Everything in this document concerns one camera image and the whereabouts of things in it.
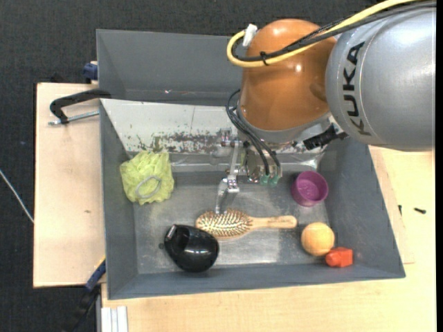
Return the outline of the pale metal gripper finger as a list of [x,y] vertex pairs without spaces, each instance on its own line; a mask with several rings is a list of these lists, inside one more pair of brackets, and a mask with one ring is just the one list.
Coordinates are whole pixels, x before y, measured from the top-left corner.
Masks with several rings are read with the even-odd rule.
[[230,156],[238,144],[238,139],[231,136],[222,136],[217,139],[214,149],[211,151],[213,158],[225,158]]
[[217,189],[215,213],[226,213],[238,194],[239,186],[237,180],[235,178],[223,178]]

